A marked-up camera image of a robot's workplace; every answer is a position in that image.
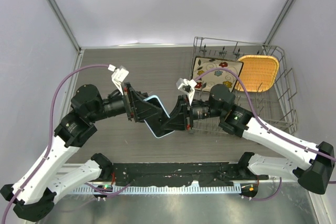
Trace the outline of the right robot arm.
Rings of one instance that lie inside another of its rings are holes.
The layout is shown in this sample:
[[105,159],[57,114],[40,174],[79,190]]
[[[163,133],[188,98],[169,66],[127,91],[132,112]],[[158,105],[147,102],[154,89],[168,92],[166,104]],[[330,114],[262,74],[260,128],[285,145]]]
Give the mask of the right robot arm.
[[168,119],[160,122],[164,131],[185,131],[195,120],[219,118],[218,126],[226,133],[256,142],[280,158],[244,154],[237,166],[242,179],[270,175],[292,179],[306,190],[323,195],[335,167],[334,148],[327,142],[316,144],[297,138],[263,121],[254,111],[235,103],[235,95],[223,84],[213,86],[207,101],[189,102],[180,96]]

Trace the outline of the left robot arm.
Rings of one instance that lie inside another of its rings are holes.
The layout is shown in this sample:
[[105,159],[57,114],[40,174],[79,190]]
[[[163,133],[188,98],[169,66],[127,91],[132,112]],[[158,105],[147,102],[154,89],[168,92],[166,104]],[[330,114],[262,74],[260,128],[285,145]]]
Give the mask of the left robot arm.
[[155,125],[168,118],[158,97],[137,92],[129,83],[122,93],[110,94],[106,99],[93,84],[82,85],[71,99],[71,108],[30,170],[18,182],[1,188],[1,195],[20,219],[40,221],[71,190],[91,180],[105,182],[111,177],[113,163],[96,153],[84,165],[55,178],[63,164],[95,134],[96,122],[120,114],[136,122],[154,121]]

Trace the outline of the blue-cased smartphone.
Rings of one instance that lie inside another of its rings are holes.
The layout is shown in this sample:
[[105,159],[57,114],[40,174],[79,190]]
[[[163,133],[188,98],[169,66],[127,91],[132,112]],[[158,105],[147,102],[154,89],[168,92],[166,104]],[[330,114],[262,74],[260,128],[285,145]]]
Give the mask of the blue-cased smartphone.
[[174,133],[173,130],[164,130],[163,128],[161,128],[163,123],[167,121],[170,116],[165,109],[163,103],[161,102],[160,98],[157,95],[151,95],[144,100],[152,105],[157,106],[159,109],[162,110],[162,112],[160,112],[158,115],[153,115],[144,120],[145,124],[150,129],[154,137],[163,138],[167,135]]

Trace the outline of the black phone stand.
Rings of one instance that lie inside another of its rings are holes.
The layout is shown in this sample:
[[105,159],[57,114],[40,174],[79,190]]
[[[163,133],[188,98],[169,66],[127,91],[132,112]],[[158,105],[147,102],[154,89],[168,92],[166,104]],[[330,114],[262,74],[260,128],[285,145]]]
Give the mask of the black phone stand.
[[138,96],[139,96],[141,99],[143,99],[143,100],[149,97],[149,95],[148,95],[147,92],[142,93],[142,92],[140,92],[140,91],[137,91],[137,94],[138,94]]

